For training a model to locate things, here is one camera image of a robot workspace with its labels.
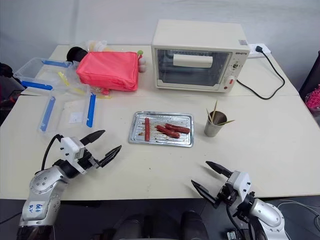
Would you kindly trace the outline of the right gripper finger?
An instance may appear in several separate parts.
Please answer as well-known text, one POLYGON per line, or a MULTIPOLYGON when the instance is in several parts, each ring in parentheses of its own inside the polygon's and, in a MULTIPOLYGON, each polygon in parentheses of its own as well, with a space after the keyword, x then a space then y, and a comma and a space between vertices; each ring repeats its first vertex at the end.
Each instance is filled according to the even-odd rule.
POLYGON ((232 175, 232 172, 230 170, 228 170, 227 168, 225 168, 224 166, 218 163, 215 163, 212 161, 206 161, 205 163, 220 175, 223 175, 227 178, 230 178, 230 176, 232 175))
POLYGON ((201 197, 208 201, 213 206, 213 208, 218 208, 219 201, 215 197, 213 197, 204 186, 194 180, 191 180, 191 183, 201 197))

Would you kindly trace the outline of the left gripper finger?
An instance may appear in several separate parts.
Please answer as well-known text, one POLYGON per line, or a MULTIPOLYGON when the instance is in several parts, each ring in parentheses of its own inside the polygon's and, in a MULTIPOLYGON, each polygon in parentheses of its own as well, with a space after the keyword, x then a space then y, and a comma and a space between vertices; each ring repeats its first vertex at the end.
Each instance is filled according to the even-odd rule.
POLYGON ((96 141, 102 134, 105 133, 105 130, 97 130, 95 132, 90 133, 89 135, 85 136, 84 138, 82 138, 80 140, 80 142, 86 146, 90 143, 93 143, 94 141, 96 141))
POLYGON ((105 157, 102 160, 97 162, 98 167, 99 168, 105 167, 109 162, 111 162, 117 156, 121 148, 122 148, 122 145, 119 145, 113 148, 112 150, 110 150, 108 153, 106 153, 105 157))

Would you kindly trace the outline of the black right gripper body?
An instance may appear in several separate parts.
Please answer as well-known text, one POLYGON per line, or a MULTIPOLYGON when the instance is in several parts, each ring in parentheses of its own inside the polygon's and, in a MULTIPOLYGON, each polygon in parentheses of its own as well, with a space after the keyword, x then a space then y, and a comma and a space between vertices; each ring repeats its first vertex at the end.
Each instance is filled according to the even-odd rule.
POLYGON ((221 187, 217 194, 216 205, 219 206, 221 203, 225 203, 230 208, 237 208, 240 204, 238 191, 234 188, 236 179, 230 177, 226 183, 221 187))

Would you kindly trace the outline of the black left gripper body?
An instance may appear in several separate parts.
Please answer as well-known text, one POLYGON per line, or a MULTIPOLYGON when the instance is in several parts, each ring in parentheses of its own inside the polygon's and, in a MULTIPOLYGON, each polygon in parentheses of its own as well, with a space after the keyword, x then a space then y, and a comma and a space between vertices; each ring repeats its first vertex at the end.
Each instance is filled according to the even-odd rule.
POLYGON ((91 167, 99 168, 99 161, 93 157, 93 155, 85 149, 76 154, 76 170, 85 175, 87 170, 91 167))

